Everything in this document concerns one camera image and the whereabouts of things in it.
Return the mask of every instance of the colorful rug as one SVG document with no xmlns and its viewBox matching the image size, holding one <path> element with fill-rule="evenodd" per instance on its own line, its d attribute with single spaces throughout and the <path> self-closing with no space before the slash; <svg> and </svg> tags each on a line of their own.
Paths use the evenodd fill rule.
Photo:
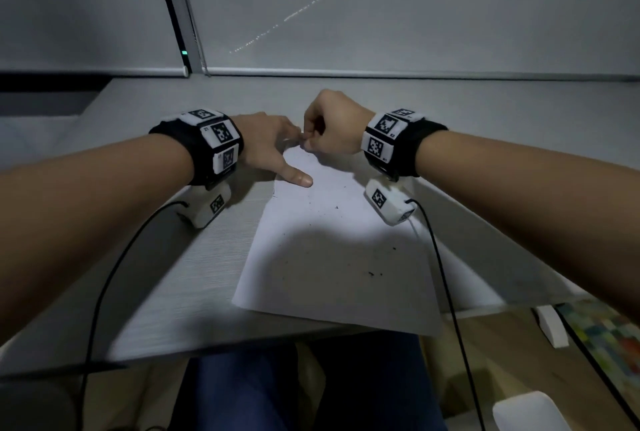
<svg viewBox="0 0 640 431">
<path fill-rule="evenodd" d="M 640 329 L 628 318 L 597 300 L 566 303 L 556 306 L 556 309 L 571 326 L 584 347 L 583 351 L 586 350 L 591 356 L 592 363 L 601 369 L 601 376 L 604 374 L 609 379 L 638 422 Z"/>
</svg>

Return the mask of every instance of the desk surface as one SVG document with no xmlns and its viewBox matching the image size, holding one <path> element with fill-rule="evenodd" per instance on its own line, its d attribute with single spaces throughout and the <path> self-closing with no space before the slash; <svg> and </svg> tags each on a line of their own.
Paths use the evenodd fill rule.
<svg viewBox="0 0 640 431">
<path fill-rule="evenodd" d="M 301 123 L 305 108 L 322 87 L 340 89 L 373 110 L 415 108 L 452 130 L 640 168 L 640 87 L 596 82 L 115 79 L 52 154 L 141 135 L 163 115 L 193 107 L 215 107 L 228 114 L 262 110 Z M 234 204 L 215 224 L 198 233 L 165 213 L 140 237 L 102 305 L 95 361 L 126 363 L 357 330 L 231 305 L 273 192 L 273 182 L 264 173 L 241 170 L 235 176 Z M 463 314 L 549 304 L 584 294 L 442 193 L 422 183 L 415 190 L 449 253 L 447 279 Z M 96 297 L 121 249 L 122 245 L 104 257 L 2 348 L 0 376 L 71 369 L 83 362 Z M 439 278 L 435 281 L 444 310 Z"/>
</svg>

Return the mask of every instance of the paper sheet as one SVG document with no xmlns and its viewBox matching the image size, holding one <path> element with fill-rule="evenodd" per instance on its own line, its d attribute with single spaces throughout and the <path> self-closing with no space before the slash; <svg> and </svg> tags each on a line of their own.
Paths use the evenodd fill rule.
<svg viewBox="0 0 640 431">
<path fill-rule="evenodd" d="M 245 309 L 421 335 L 440 331 L 428 267 L 428 233 L 410 219 L 389 227 L 364 197 L 378 175 L 364 156 L 289 164 L 312 176 L 302 188 L 275 181 L 232 303 Z"/>
</svg>

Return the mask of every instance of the black wrist strap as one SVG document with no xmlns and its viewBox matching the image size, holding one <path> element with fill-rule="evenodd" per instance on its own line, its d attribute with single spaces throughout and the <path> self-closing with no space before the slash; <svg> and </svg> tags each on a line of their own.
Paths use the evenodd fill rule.
<svg viewBox="0 0 640 431">
<path fill-rule="evenodd" d="M 217 111 L 183 112 L 162 121 L 149 134 L 164 134 L 178 141 L 191 155 L 193 179 L 189 184 L 211 187 L 236 170 L 244 140 L 234 122 Z"/>
<path fill-rule="evenodd" d="M 422 140 L 447 128 L 408 109 L 376 114 L 362 136 L 362 150 L 371 165 L 393 181 L 418 176 L 415 155 Z"/>
</svg>

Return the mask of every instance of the blue pants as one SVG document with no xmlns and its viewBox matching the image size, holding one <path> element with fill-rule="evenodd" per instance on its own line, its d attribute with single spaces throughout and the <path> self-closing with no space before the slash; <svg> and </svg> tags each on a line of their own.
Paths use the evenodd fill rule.
<svg viewBox="0 0 640 431">
<path fill-rule="evenodd" d="M 377 331 L 309 345 L 326 375 L 315 430 L 446 431 L 415 335 Z M 293 344 L 192 359 L 170 431 L 294 431 Z"/>
</svg>

